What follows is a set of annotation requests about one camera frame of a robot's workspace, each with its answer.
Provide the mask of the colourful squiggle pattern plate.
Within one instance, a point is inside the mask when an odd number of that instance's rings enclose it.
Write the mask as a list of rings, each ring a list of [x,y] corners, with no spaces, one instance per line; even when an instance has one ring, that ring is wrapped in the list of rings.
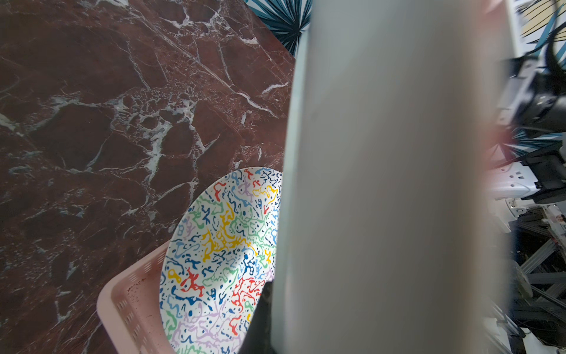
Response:
[[[243,168],[206,188],[164,257],[159,310],[176,353],[236,353],[275,276],[282,173]]]

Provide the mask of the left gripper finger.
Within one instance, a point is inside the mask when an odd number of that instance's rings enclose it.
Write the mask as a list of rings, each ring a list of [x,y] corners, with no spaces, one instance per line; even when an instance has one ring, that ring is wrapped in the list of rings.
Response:
[[[271,345],[272,291],[273,283],[265,283],[239,354],[276,353]]]

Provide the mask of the plaid striped white plate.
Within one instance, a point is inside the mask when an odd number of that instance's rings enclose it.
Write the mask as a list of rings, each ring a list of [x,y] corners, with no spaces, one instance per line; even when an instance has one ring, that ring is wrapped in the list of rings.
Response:
[[[315,1],[283,167],[277,353],[485,353],[503,1]]]

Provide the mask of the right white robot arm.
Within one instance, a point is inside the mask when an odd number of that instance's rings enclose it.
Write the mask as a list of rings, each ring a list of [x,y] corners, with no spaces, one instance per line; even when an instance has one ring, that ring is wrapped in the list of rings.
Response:
[[[545,71],[528,55],[514,60],[498,103],[502,138],[489,149],[493,199],[565,200],[565,67],[554,50],[561,24],[545,43]]]

